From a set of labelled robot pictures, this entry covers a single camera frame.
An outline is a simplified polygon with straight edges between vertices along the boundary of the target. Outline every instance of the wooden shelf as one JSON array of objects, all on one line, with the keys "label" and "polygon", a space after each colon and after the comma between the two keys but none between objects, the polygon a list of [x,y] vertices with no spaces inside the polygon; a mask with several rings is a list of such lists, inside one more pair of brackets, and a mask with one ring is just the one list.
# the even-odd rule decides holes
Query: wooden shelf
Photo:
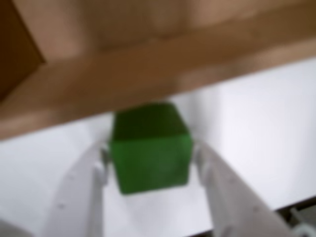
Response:
[{"label": "wooden shelf", "polygon": [[41,67],[2,102],[0,139],[316,55],[316,4]]}]

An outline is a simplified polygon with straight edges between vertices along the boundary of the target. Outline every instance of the white table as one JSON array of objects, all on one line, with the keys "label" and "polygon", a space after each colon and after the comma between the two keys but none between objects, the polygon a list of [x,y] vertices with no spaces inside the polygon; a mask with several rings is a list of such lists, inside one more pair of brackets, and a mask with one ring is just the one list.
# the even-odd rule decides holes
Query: white table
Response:
[{"label": "white table", "polygon": [[[195,136],[212,144],[273,208],[316,194],[316,59],[204,88],[172,100]],[[58,182],[98,137],[102,115],[0,143],[0,217],[37,234]],[[122,197],[105,188],[107,237],[185,237],[211,228],[204,190],[190,183]]]}]

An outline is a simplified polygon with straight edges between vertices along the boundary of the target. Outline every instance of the green cube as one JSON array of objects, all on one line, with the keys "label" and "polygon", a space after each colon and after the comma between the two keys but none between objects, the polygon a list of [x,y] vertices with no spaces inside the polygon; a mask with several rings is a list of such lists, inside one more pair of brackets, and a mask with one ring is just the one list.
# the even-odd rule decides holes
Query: green cube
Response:
[{"label": "green cube", "polygon": [[192,147],[189,131],[170,103],[118,112],[110,152],[121,192],[186,184]]}]

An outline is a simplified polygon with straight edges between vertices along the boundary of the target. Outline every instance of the brown surface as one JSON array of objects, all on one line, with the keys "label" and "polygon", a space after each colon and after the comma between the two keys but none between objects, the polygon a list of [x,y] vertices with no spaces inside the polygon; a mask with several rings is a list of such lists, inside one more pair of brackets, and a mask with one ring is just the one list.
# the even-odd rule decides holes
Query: brown surface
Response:
[{"label": "brown surface", "polygon": [[0,101],[42,62],[10,0],[0,0]]},{"label": "brown surface", "polygon": [[0,108],[0,138],[316,55],[316,4],[41,68]]},{"label": "brown surface", "polygon": [[306,0],[14,0],[47,61],[174,36]]}]

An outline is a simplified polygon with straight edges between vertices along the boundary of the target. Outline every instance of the wooden panel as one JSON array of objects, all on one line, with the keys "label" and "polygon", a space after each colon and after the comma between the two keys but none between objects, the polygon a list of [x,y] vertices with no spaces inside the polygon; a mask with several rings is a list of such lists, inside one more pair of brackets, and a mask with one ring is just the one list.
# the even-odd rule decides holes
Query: wooden panel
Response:
[{"label": "wooden panel", "polygon": [[10,0],[0,1],[0,18],[1,101],[42,59]]},{"label": "wooden panel", "polygon": [[14,0],[46,60],[165,38],[305,0]]},{"label": "wooden panel", "polygon": [[41,68],[0,108],[0,137],[120,110],[316,55],[316,3]]}]

